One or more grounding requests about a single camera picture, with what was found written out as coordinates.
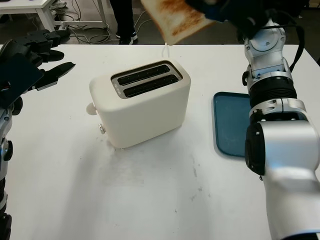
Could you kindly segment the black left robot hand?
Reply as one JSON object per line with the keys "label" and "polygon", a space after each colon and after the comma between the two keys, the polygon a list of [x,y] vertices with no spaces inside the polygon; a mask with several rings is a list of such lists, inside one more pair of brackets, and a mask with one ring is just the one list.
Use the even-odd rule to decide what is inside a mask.
{"label": "black left robot hand", "polygon": [[[29,32],[26,36],[6,42],[0,50],[0,62],[9,60],[16,54],[22,54],[31,64],[39,67],[43,63],[57,62],[64,58],[64,53],[54,50],[60,44],[70,39],[68,30],[49,31],[47,29]],[[41,69],[42,78],[34,83],[28,90],[41,91],[56,85],[59,78],[69,73],[75,64],[62,63],[48,71]]]}

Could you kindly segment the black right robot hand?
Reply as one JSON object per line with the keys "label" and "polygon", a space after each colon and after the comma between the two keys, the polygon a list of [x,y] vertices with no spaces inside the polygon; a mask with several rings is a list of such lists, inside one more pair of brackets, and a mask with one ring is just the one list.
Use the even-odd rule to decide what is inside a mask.
{"label": "black right robot hand", "polygon": [[187,0],[186,3],[207,19],[221,23],[249,21],[254,26],[263,26],[269,20],[261,0]]}

